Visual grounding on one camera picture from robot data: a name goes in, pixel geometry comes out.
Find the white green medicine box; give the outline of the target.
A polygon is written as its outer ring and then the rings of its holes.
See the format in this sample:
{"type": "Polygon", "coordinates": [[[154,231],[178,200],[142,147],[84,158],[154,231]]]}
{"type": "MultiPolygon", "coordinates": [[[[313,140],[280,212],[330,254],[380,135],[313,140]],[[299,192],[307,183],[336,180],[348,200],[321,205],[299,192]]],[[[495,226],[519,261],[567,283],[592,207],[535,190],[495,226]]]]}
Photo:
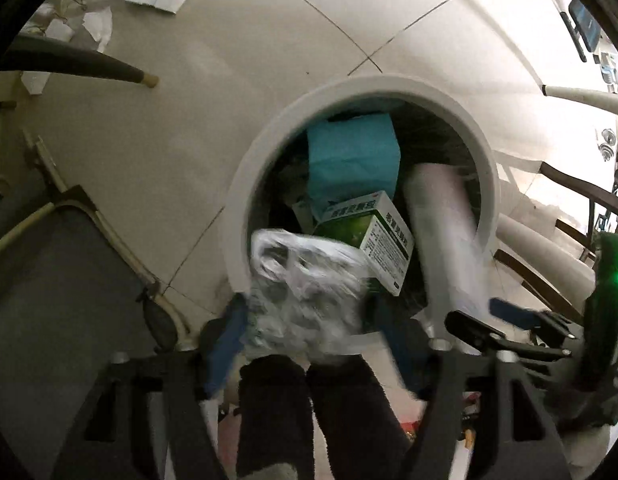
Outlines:
{"type": "Polygon", "coordinates": [[[314,236],[345,243],[367,258],[371,278],[398,297],[414,250],[414,237],[385,191],[344,200],[318,211],[309,205],[314,236]]]}

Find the dark chair leg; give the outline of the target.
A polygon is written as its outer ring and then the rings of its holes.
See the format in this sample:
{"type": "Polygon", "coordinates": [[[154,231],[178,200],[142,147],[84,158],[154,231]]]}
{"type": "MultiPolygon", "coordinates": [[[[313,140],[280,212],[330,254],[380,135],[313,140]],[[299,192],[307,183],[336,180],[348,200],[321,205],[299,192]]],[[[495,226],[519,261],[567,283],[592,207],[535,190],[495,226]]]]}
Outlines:
{"type": "Polygon", "coordinates": [[[42,36],[19,34],[0,56],[0,72],[30,70],[111,79],[155,88],[159,78],[98,51],[42,36]]]}

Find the clear blue plastic bag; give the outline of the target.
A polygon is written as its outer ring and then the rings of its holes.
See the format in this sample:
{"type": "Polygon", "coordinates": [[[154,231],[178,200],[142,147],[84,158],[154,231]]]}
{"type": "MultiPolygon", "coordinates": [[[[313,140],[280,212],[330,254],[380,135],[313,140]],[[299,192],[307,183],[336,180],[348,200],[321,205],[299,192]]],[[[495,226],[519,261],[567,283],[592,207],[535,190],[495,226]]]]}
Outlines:
{"type": "Polygon", "coordinates": [[[283,230],[254,232],[246,353],[311,362],[348,356],[361,333],[370,278],[358,248],[283,230]]]}

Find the white round trash bin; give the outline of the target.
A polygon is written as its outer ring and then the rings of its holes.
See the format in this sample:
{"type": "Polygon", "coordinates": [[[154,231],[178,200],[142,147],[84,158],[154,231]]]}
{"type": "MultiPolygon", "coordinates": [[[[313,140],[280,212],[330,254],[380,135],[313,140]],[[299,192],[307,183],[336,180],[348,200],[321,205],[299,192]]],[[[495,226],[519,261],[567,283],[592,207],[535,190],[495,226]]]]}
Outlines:
{"type": "Polygon", "coordinates": [[[224,211],[247,352],[355,353],[377,299],[433,337],[454,313],[488,321],[495,194],[484,133],[429,84],[363,76],[306,94],[251,144],[224,211]]]}

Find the left dark trouser leg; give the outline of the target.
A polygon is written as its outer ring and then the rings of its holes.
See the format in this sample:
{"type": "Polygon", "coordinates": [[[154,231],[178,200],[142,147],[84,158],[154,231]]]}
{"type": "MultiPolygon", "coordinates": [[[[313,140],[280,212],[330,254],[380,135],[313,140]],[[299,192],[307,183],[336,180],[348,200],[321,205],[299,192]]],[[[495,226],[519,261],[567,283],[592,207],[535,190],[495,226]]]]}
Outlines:
{"type": "Polygon", "coordinates": [[[264,356],[239,371],[240,479],[312,479],[312,408],[303,368],[287,356],[264,356]]]}

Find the dark monitor screen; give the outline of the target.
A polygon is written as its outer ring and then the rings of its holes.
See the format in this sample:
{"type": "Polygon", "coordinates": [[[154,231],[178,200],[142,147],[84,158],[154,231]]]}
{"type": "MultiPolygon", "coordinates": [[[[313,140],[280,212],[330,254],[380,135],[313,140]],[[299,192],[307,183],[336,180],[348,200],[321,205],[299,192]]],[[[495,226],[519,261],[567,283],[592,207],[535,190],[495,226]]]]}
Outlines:
{"type": "Polygon", "coordinates": [[[594,53],[601,38],[601,26],[580,0],[571,0],[567,11],[560,12],[580,61],[588,62],[586,52],[594,53]]]}

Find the white table leg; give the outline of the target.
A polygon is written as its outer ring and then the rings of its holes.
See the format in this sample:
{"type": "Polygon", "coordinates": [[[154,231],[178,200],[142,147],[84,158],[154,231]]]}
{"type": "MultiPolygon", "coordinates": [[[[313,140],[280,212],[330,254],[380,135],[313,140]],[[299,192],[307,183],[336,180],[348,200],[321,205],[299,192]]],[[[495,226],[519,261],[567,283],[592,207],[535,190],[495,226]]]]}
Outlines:
{"type": "Polygon", "coordinates": [[[618,94],[577,88],[555,87],[542,84],[542,93],[551,98],[589,105],[618,116],[618,94]]]}
{"type": "Polygon", "coordinates": [[[545,236],[522,223],[499,215],[496,237],[549,282],[578,312],[595,287],[595,274],[585,263],[569,255],[545,236]]]}

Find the near white table leg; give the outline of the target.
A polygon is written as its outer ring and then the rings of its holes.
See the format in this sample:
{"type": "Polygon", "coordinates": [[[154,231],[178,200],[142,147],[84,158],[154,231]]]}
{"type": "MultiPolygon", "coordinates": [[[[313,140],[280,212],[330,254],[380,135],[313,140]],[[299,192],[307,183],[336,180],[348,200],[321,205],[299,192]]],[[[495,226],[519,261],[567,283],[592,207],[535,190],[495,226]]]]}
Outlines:
{"type": "Polygon", "coordinates": [[[545,236],[522,223],[499,215],[496,237],[549,282],[578,312],[595,287],[595,274],[585,263],[569,255],[545,236]]]}

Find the white toothpaste box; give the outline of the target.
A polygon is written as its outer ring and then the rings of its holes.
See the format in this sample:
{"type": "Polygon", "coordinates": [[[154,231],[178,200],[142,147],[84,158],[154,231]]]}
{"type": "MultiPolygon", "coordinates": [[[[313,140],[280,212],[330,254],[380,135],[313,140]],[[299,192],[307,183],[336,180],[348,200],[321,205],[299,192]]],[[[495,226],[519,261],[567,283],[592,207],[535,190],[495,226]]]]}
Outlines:
{"type": "Polygon", "coordinates": [[[416,165],[403,185],[423,270],[431,322],[451,311],[489,316],[484,258],[462,180],[454,168],[416,165]]]}

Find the far white table leg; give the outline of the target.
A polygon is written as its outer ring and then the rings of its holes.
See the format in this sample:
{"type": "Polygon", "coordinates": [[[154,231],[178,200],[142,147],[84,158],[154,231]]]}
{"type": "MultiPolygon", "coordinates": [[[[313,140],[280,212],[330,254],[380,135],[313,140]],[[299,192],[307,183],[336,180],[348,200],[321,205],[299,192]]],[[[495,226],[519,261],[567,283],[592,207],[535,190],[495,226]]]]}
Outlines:
{"type": "Polygon", "coordinates": [[[618,116],[618,94],[577,88],[555,87],[542,84],[542,93],[551,98],[589,105],[618,116]]]}

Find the dark wooden chair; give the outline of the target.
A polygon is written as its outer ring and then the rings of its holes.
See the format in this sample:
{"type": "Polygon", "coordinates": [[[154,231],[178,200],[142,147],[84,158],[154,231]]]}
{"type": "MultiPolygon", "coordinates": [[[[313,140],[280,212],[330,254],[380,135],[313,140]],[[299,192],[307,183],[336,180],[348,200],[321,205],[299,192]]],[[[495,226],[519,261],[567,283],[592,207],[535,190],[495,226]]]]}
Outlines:
{"type": "MultiPolygon", "coordinates": [[[[562,169],[541,160],[519,159],[501,152],[496,154],[496,169],[500,177],[499,215],[505,214],[528,226],[582,261],[584,246],[559,229],[556,223],[562,221],[582,234],[589,225],[589,199],[574,188],[582,184],[590,191],[597,191],[596,183],[586,180],[583,174],[576,177],[564,174],[562,169]]],[[[509,250],[517,260],[540,275],[499,240],[498,247],[509,250]]]]}

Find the grey upholstered seat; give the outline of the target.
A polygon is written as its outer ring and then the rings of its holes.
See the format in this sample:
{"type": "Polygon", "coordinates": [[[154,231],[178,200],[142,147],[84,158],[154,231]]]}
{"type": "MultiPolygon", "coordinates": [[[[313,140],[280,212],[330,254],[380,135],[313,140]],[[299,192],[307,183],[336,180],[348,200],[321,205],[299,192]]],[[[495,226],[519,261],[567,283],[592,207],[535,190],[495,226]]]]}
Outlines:
{"type": "Polygon", "coordinates": [[[116,351],[148,356],[187,333],[85,208],[54,209],[0,252],[0,479],[45,479],[116,351]]]}

